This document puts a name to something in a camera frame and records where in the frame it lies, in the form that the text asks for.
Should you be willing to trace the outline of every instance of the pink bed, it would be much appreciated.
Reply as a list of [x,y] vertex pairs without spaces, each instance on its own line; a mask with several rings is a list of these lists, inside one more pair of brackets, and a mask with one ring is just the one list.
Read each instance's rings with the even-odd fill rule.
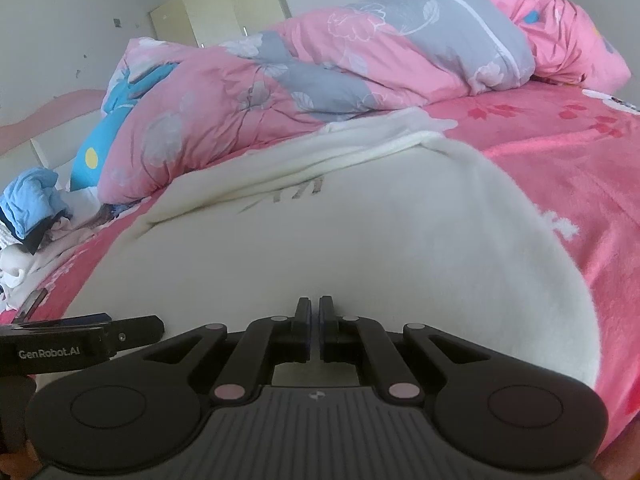
[[[602,348],[596,390],[610,416],[604,449],[640,412],[640,196],[634,193],[640,112],[603,94],[539,82],[425,110],[456,120],[447,135],[473,145],[516,181],[589,285]],[[63,316],[113,241],[161,193],[52,273],[42,283],[49,295],[33,319]],[[11,318],[0,314],[0,322]]]

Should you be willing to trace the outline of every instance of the red flower print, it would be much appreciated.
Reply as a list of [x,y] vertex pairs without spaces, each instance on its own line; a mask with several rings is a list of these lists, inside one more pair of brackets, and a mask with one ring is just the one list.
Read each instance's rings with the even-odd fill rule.
[[604,116],[604,115],[597,116],[596,120],[599,123],[610,123],[610,124],[613,124],[613,123],[615,123],[617,121],[617,119],[614,118],[614,117],[607,117],[607,116]]
[[486,119],[486,112],[480,108],[473,108],[468,112],[469,117],[472,119]]
[[593,128],[594,130],[598,130],[601,134],[608,134],[609,130],[611,129],[610,126],[607,126],[606,124],[602,124],[602,123],[592,124],[590,128]]
[[559,114],[561,119],[577,119],[578,115],[571,110],[562,110]]

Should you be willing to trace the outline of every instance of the bed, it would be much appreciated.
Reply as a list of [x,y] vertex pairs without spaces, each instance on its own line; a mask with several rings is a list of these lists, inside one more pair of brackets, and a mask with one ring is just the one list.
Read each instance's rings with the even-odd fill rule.
[[[362,69],[358,58],[349,62]],[[255,98],[244,110],[264,104]],[[77,121],[99,115],[45,135],[68,140],[15,148],[2,177],[69,164],[86,137],[88,123]],[[640,112],[602,92],[529,82],[320,134],[305,135],[316,122],[305,127],[153,190],[42,280],[48,295],[33,319],[99,310],[158,314],[168,335],[212,319],[236,330],[299,296],[331,294],[390,330],[427,322],[594,386],[609,410],[607,447],[640,411]],[[363,129],[380,130],[377,143]],[[65,155],[43,148],[63,144]],[[470,307],[478,303],[483,310]]]

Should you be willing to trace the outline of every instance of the floral pattern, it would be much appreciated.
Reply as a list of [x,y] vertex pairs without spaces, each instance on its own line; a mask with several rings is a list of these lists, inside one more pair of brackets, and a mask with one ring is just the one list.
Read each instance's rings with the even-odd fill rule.
[[284,63],[267,64],[262,67],[264,75],[277,79],[287,73],[289,67]]
[[154,168],[175,162],[182,151],[182,119],[180,114],[165,112],[149,123],[143,139],[145,162]]
[[504,118],[514,118],[522,114],[524,110],[509,104],[487,106],[485,108],[472,108],[467,115],[472,119],[486,120],[489,115],[496,115]]
[[312,112],[314,110],[314,102],[308,94],[304,92],[292,92],[291,97],[293,97],[299,110],[303,112]]
[[262,46],[262,35],[254,34],[241,40],[223,41],[220,46],[233,56],[251,59],[258,55],[258,49]]
[[[558,116],[567,121],[577,119],[579,117],[577,112],[587,112],[589,110],[586,106],[581,104],[565,104],[562,108],[564,109],[558,113]],[[596,130],[601,134],[607,134],[611,137],[620,138],[623,136],[622,131],[615,127],[618,122],[617,118],[598,115],[595,116],[594,119],[596,122],[588,126],[589,129]]]
[[366,76],[369,73],[369,65],[362,56],[358,56],[354,52],[347,52],[346,55],[353,73],[361,76]]
[[440,19],[440,4],[436,0],[428,1],[422,8],[422,16],[425,25],[436,23]]
[[343,9],[327,20],[329,34],[347,41],[370,41],[380,27],[386,25],[384,7],[369,4],[362,10]]
[[362,99],[358,99],[354,106],[354,109],[360,113],[370,112],[372,110],[378,110],[378,101],[375,95],[368,94],[365,95]]
[[251,88],[240,94],[239,109],[251,111],[258,108],[264,110],[270,97],[271,93],[264,84],[264,81],[256,81]]

